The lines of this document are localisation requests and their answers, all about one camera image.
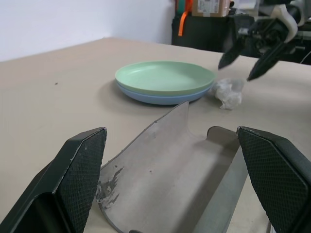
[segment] table surface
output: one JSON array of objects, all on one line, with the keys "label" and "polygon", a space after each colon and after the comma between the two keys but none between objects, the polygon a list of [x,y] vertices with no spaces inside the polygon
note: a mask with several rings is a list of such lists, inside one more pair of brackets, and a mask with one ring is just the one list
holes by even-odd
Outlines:
[{"label": "table surface", "polygon": [[[255,59],[240,57],[217,71],[220,53],[169,45],[105,38],[91,43],[0,64],[0,221],[34,175],[64,142],[83,131],[107,127],[103,164],[142,130],[171,110],[131,100],[114,83],[122,66],[172,60],[201,65],[218,79],[246,78]],[[190,104],[189,128],[206,135],[211,126],[248,126],[291,140],[311,158],[311,67],[279,62],[264,77],[247,83],[233,111],[204,97]],[[249,178],[229,233],[265,233],[267,216]],[[115,232],[93,204],[86,233]]]}]

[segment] plate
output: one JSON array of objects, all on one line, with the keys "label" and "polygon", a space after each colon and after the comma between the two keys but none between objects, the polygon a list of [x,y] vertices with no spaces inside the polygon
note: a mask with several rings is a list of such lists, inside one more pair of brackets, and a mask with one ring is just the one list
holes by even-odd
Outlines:
[{"label": "plate", "polygon": [[127,96],[138,100],[144,103],[151,103],[151,104],[158,104],[158,105],[176,105],[183,103],[185,101],[194,101],[201,98],[211,87],[210,85],[208,88],[204,89],[203,91],[190,94],[190,95],[182,95],[182,96],[151,96],[145,95],[141,93],[136,93],[134,91],[130,91],[122,87],[121,85],[117,84],[120,90],[126,94]]},{"label": "plate", "polygon": [[170,61],[143,62],[116,72],[118,84],[129,91],[154,96],[183,96],[206,90],[215,74],[201,66]]}]

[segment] orange strap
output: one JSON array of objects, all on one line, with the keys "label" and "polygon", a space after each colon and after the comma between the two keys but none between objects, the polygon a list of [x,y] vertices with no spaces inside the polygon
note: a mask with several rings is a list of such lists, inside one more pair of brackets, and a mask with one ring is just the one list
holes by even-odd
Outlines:
[{"label": "orange strap", "polygon": [[186,1],[186,7],[185,7],[186,10],[184,11],[184,13],[182,14],[182,16],[180,18],[179,30],[178,30],[179,36],[183,35],[185,19],[188,15],[188,12],[191,12],[191,10],[192,10],[192,4],[193,4],[193,0],[187,0]]}]

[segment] green plate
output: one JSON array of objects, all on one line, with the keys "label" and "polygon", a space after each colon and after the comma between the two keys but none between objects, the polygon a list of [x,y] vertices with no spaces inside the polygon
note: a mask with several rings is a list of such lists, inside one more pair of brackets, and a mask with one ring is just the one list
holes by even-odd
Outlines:
[{"label": "green plate", "polygon": [[201,66],[183,62],[143,62],[116,72],[122,87],[146,95],[181,96],[207,89],[215,74]]}]

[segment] robotic claw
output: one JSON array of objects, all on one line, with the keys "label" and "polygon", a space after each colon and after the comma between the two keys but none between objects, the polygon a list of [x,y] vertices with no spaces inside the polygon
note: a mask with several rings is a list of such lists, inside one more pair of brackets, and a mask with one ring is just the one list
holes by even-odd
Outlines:
[{"label": "robotic claw", "polygon": [[259,78],[271,69],[283,54],[295,52],[292,39],[298,26],[304,25],[311,17],[311,0],[260,0],[259,12],[263,17],[250,28],[241,28],[232,48],[221,57],[218,69],[233,63],[251,40],[262,54],[255,63],[247,80]]}]

